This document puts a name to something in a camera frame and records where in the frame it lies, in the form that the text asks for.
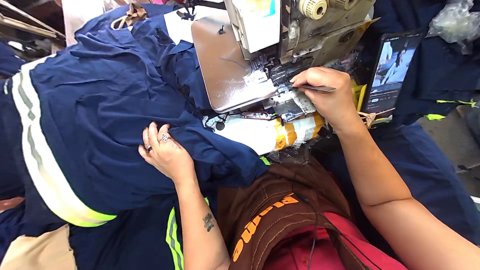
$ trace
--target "plastic bag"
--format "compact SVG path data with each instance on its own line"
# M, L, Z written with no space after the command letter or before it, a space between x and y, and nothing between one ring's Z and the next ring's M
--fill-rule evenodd
M427 37L440 36L458 43L462 54L472 53L471 42L480 37L480 12L470 12L473 0L450 0L430 22Z

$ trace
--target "tan fabric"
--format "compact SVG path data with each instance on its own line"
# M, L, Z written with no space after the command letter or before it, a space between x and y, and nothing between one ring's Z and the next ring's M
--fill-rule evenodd
M10 244L0 270L76 270L69 232L65 225L39 237L19 236Z

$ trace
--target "forearm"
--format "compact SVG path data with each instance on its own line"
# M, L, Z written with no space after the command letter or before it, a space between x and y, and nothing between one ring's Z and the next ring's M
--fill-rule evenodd
M362 207L412 198L407 185L375 144L359 117L336 132Z
M200 192L197 179L177 181L185 270L228 269L222 234Z

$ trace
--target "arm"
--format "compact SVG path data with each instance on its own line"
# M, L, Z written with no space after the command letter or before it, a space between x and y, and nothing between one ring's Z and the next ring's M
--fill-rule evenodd
M145 145L151 145L147 152L138 147L140 155L151 165L175 183L180 204L183 233L183 254L185 270L227 270L230 257L222 234L212 211L207 205L198 186L193 160L188 152L173 138L160 140L168 134L169 125L157 131L151 123L144 129Z
M405 182L370 136L353 106L349 76L326 68L308 69L293 86L337 88L333 93L303 89L335 129L360 205L375 228L409 269L477 269L480 249L436 219L415 200Z

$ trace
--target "navy blue fabric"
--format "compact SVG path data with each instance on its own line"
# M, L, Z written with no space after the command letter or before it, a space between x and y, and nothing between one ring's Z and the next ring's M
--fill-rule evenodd
M3 120L9 119L12 108L15 110L13 100L10 98L11 95L9 97L3 93L5 83L5 80L0 80L0 200L24 195L24 185L12 159L14 154L22 154L21 149L18 149L22 137L13 138L14 141L11 141L8 137L9 130L18 128L20 124L16 122L14 126L5 125Z
M96 228L72 226L70 247L78 270L175 269L165 241L173 203L121 212Z
M13 49L0 40L0 75L13 76L25 61L16 57Z
M382 34L428 31L428 24L447 0L382 0L375 2L374 18L381 17L366 31L362 60L371 62L378 54ZM471 11L480 10L475 1ZM480 43L472 55L462 55L458 44L440 37L425 38L412 59L393 113L394 122L411 124L425 114L447 115L457 104L436 100L469 101L480 88Z
M372 137L413 197L448 227L479 245L480 214L454 167L422 127L418 123L398 129L384 127L372 131ZM355 214L360 231L373 245L394 255L360 208L343 152L315 154L315 157L334 174Z
M76 32L77 45L31 71L47 142L76 195L102 213L147 206L153 195L175 196L173 182L137 152L151 121L171 125L201 183L246 186L266 170L252 149L203 127L194 107L195 92L204 89L201 77L192 79L194 48L172 42L163 16L147 8L157 6L146 5L149 18L132 31L112 30L112 12L93 19Z

